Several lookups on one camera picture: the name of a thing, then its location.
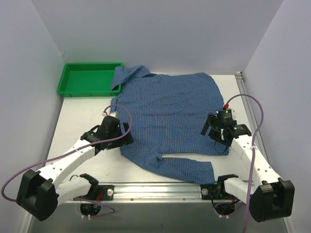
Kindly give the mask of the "blue checked long sleeve shirt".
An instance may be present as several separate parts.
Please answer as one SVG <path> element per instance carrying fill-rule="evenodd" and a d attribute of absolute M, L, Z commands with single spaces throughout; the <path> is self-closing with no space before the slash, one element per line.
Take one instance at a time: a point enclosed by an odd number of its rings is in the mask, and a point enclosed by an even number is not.
<path fill-rule="evenodd" d="M 214 183 L 211 162 L 183 158 L 182 154 L 227 155 L 201 130 L 209 113 L 223 103 L 214 79 L 205 73 L 165 75 L 144 66 L 116 67 L 111 88 L 121 92 L 111 103 L 121 122 L 132 125 L 134 142 L 121 155 L 142 169 L 190 183 Z"/>

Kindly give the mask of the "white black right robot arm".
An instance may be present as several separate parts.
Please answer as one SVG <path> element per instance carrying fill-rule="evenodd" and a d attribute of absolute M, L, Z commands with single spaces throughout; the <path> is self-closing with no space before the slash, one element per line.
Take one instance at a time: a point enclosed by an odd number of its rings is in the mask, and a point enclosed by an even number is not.
<path fill-rule="evenodd" d="M 277 174 L 252 142 L 252 133 L 244 124 L 237 124 L 231 109 L 209 113 L 202 135 L 209 135 L 215 143 L 234 150 L 246 169 L 252 172 L 250 182 L 238 175 L 218 177 L 216 184 L 201 185 L 204 200 L 239 200 L 248 204 L 256 222 L 284 218 L 292 214 L 294 185 Z"/>

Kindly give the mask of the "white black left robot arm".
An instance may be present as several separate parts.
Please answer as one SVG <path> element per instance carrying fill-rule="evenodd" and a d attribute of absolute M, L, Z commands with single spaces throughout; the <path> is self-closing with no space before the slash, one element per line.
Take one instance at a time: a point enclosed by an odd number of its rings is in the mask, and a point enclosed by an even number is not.
<path fill-rule="evenodd" d="M 99 182 L 84 173 L 71 181 L 64 181 L 85 161 L 103 150 L 132 144 L 132 122 L 121 123 L 116 116 L 105 116 L 96 125 L 82 134 L 69 151 L 34 171 L 28 168 L 22 175 L 16 203 L 40 221 L 49 218 L 56 208 L 74 199 L 98 203 Z"/>

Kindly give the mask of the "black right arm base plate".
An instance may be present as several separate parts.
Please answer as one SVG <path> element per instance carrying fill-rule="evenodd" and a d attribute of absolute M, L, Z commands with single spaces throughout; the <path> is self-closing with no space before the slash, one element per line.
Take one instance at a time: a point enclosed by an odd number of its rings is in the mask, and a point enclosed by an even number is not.
<path fill-rule="evenodd" d="M 203 200 L 235 200 L 236 198 L 225 192 L 225 181 L 230 178 L 238 178 L 235 174 L 219 176 L 214 184 L 201 184 L 201 198 Z"/>

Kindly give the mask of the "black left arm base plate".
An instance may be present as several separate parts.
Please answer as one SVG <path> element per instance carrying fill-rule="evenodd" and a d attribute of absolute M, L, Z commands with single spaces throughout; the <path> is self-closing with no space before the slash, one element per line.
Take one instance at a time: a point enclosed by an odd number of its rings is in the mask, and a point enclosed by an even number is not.
<path fill-rule="evenodd" d="M 89 198 L 91 200 L 113 200 L 115 186 L 111 184 L 93 185 L 90 189 Z"/>

